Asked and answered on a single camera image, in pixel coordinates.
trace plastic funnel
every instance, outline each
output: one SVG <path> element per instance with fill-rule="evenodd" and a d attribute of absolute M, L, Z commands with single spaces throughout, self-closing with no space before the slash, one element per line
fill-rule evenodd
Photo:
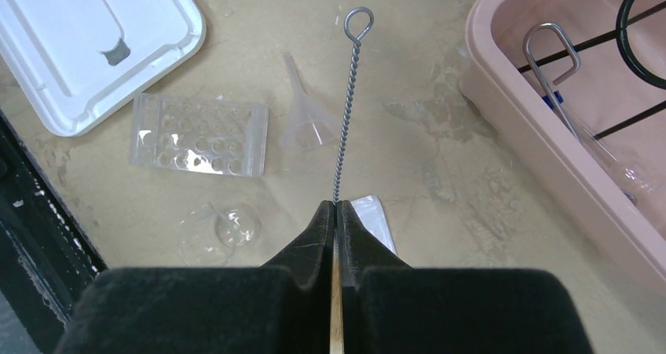
<path fill-rule="evenodd" d="M 338 138 L 339 123 L 326 111 L 322 103 L 307 96 L 291 53 L 285 52 L 283 57 L 294 90 L 294 102 L 289 111 L 287 128 L 282 134 L 282 146 L 308 151 L 330 144 Z"/>

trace beige table surface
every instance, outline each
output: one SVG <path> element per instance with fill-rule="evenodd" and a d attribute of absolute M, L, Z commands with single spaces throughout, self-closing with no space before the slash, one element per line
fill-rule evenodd
<path fill-rule="evenodd" d="M 148 91 L 269 105 L 257 179 L 130 166 L 131 104 L 82 137 L 55 137 L 4 64 L 2 110 L 109 266 L 182 266 L 176 224 L 208 201 L 240 200 L 256 205 L 264 227 L 231 265 L 259 265 L 331 198 L 335 165 L 335 146 L 301 157 L 279 146 L 291 103 L 281 53 L 293 53 L 308 92 L 341 115 L 351 51 L 342 22 L 365 5 L 376 22 L 361 53 L 342 197 L 378 195 L 410 265 L 547 269 L 598 352 L 666 352 L 666 298 L 607 261 L 459 95 L 474 1 L 196 0 L 203 48 Z"/>

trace black cable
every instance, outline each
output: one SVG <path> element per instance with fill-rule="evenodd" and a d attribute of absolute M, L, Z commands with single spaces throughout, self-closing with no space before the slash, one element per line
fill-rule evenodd
<path fill-rule="evenodd" d="M 636 74 L 636 76 L 638 76 L 643 81 L 648 82 L 652 86 L 659 87 L 660 89 L 666 89 L 666 79 L 660 78 L 648 70 L 648 68 L 641 64 L 638 58 L 636 58 L 634 51 L 631 49 L 631 44 L 629 43 L 629 36 L 627 33 L 627 26 L 629 21 L 629 12 L 631 11 L 631 7 L 634 5 L 634 2 L 636 2 L 636 0 L 624 0 L 620 6 L 620 11 L 617 14 L 615 30 L 620 32 L 620 35 L 617 37 L 617 48 L 620 50 L 622 60 L 624 60 L 629 69 L 634 74 Z"/>
<path fill-rule="evenodd" d="M 651 7 L 647 9 L 646 11 L 632 17 L 631 19 L 628 20 L 628 25 L 634 24 L 636 22 L 639 22 L 640 20 L 646 19 L 649 16 L 652 16 L 656 13 L 659 13 L 661 10 L 666 9 L 666 1 L 663 1 L 662 3 L 655 5 L 654 7 Z M 617 39 L 618 36 L 620 35 L 620 31 L 615 29 L 609 32 L 606 32 L 605 34 L 599 35 L 595 38 L 591 38 L 589 40 L 586 40 L 584 42 L 581 42 L 580 44 L 574 46 L 573 48 L 577 52 L 582 52 L 586 49 L 590 49 L 593 46 L 598 46 L 600 44 L 603 44 L 605 42 L 609 42 L 611 40 Z M 543 66 L 545 64 L 549 64 L 551 62 L 555 62 L 557 60 L 561 60 L 562 58 L 568 57 L 569 54 L 566 52 L 566 50 L 562 50 L 561 52 L 553 53 L 548 57 L 544 57 L 536 62 L 537 65 Z M 529 65 L 522 66 L 518 68 L 518 71 L 521 73 L 525 73 L 527 71 L 532 70 Z"/>
<path fill-rule="evenodd" d="M 662 101 L 661 103 L 655 105 L 654 107 L 652 107 L 650 109 L 646 109 L 645 111 L 637 114 L 636 116 L 634 116 L 630 119 L 626 119 L 623 122 L 620 122 L 619 124 L 617 124 L 615 126 L 611 126 L 610 128 L 602 131 L 601 133 L 596 134 L 592 138 L 599 141 L 604 137 L 608 137 L 609 135 L 611 135 L 615 132 L 619 132 L 620 130 L 622 130 L 624 128 L 627 128 L 629 126 L 632 126 L 632 125 L 636 124 L 639 121 L 647 119 L 648 117 L 650 117 L 652 115 L 655 115 L 655 114 L 663 111 L 664 109 L 666 109 L 666 100 Z"/>

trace pink bin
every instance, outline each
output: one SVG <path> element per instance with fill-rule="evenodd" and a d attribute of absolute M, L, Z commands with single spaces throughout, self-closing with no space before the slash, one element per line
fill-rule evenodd
<path fill-rule="evenodd" d="M 478 0 L 467 20 L 470 65 L 460 89 L 608 257 L 666 294 L 666 185 L 639 196 L 634 206 L 543 102 L 534 74 L 517 70 L 526 64 L 523 38 L 534 25 L 554 22 L 579 43 L 613 30 L 622 1 Z M 666 11 L 651 20 L 652 25 L 634 30 L 641 36 L 635 52 L 661 57 L 650 66 L 666 67 Z M 563 49 L 548 31 L 532 39 L 536 58 Z M 626 67 L 615 41 L 581 52 L 580 59 L 580 70 L 558 90 L 568 112 L 595 133 L 666 100 L 665 90 L 643 82 Z M 554 78 L 571 64 L 566 58 L 543 71 Z M 664 168 L 666 111 L 607 138 L 610 148 L 629 148 L 629 156 L 645 166 Z"/>

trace white plastic lid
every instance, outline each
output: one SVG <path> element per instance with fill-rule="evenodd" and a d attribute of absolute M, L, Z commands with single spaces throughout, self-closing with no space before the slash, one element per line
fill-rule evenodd
<path fill-rule="evenodd" d="M 194 54 L 192 0 L 0 0 L 0 53 L 52 133 L 71 137 Z"/>

